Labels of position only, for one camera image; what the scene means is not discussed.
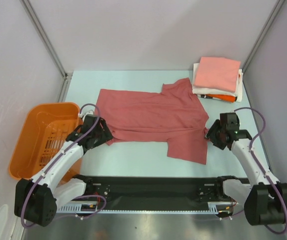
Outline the red t shirt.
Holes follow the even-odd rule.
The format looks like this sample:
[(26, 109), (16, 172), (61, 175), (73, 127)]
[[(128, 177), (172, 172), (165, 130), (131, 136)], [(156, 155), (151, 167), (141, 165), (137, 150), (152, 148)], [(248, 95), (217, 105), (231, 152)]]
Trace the red t shirt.
[(167, 156), (205, 165), (209, 119), (188, 78), (163, 84), (161, 92), (101, 89), (100, 116), (121, 142), (165, 142)]

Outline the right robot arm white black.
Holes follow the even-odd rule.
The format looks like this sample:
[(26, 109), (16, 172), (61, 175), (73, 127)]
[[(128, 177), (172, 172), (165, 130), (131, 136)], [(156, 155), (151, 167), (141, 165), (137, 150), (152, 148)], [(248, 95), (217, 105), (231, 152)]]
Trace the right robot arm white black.
[(254, 149), (255, 138), (248, 130), (240, 128), (237, 113), (221, 113), (205, 138), (221, 150), (229, 149), (249, 181), (246, 186), (238, 179), (226, 179), (215, 186), (215, 197), (220, 201), (231, 197), (242, 204), (245, 217), (252, 226), (284, 224), (287, 229), (287, 183), (280, 182), (261, 163)]

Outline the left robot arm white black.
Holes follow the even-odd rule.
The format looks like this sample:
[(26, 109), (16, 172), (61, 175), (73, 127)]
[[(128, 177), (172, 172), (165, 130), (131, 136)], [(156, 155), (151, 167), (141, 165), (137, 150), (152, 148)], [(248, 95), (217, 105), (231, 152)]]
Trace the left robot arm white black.
[(87, 114), (50, 162), (31, 179), (19, 180), (15, 187), (14, 214), (20, 218), (23, 227), (28, 228), (25, 221), (46, 227), (60, 207), (79, 197), (98, 200), (91, 177), (75, 174), (67, 183), (60, 184), (60, 181), (87, 151), (112, 139), (106, 121)]

